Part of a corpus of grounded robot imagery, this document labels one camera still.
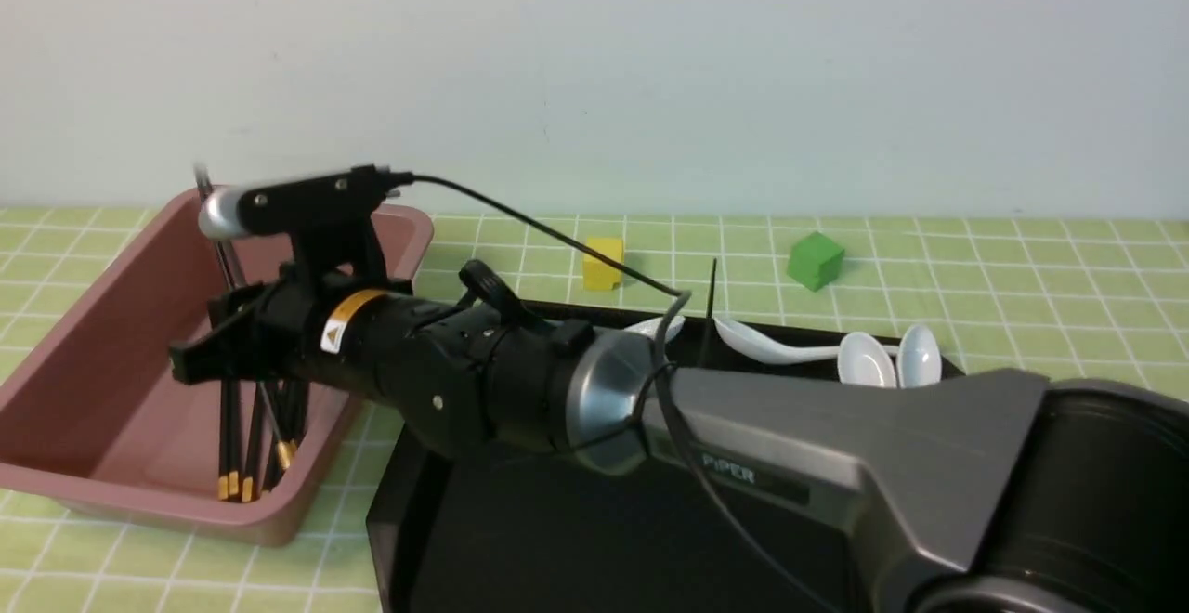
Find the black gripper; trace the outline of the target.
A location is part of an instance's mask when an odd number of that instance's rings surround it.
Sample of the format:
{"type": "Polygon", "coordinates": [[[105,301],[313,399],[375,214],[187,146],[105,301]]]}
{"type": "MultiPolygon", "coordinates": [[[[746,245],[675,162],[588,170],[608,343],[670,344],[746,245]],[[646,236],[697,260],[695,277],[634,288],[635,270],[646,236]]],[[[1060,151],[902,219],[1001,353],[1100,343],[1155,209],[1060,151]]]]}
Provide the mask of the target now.
{"type": "Polygon", "coordinates": [[[314,284],[296,267],[212,301],[212,329],[169,347],[174,379],[191,387],[219,380],[306,381],[369,400],[413,400],[407,330],[392,317],[413,284],[333,270],[314,284]]]}

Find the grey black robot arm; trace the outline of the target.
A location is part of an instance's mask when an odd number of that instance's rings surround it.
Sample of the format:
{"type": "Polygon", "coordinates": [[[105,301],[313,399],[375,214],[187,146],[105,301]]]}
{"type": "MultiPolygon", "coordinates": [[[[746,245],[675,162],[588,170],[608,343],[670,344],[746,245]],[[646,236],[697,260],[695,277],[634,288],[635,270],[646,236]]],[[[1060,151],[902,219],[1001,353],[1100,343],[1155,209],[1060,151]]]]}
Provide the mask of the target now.
{"type": "Polygon", "coordinates": [[[288,267],[170,346],[183,385],[302,380],[402,413],[458,459],[490,442],[603,475],[684,466],[839,529],[876,612],[1184,612],[1185,404],[993,369],[879,388],[682,367],[662,334],[543,320],[485,263],[455,304],[288,267]]]}

